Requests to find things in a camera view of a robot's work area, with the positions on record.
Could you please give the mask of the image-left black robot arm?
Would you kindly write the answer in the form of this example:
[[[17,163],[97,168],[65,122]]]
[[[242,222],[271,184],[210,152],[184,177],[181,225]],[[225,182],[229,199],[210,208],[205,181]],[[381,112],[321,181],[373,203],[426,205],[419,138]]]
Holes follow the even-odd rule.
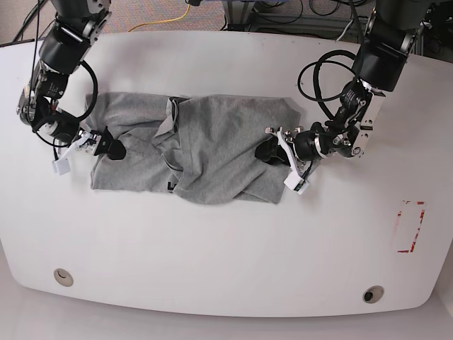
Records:
[[[32,132],[54,152],[62,148],[90,148],[93,155],[122,160],[126,149],[108,129],[87,130],[82,126],[95,108],[98,80],[85,56],[110,18],[109,1],[53,1],[55,22],[38,47],[30,81],[23,89],[17,114]],[[72,115],[58,107],[69,76],[78,68],[90,75],[93,90],[85,112]]]

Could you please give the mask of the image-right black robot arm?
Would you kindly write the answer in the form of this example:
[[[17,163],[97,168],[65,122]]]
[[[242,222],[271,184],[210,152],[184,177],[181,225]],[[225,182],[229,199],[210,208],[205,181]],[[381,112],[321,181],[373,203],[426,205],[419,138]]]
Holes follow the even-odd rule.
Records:
[[[266,164],[285,165],[304,183],[312,166],[335,154],[352,159],[361,157],[373,131],[377,111],[370,108],[378,98],[392,92],[399,80],[413,44],[419,34],[431,1],[376,1],[367,25],[362,27],[354,1],[348,3],[352,23],[357,28],[360,48],[353,54],[332,50],[306,66],[312,69],[314,95],[303,89],[299,93],[318,103],[327,117],[308,130],[292,131],[267,128],[270,135],[256,147],[255,157]],[[353,78],[332,97],[323,97],[319,75],[324,64],[333,64],[335,57],[353,61],[348,67]]]

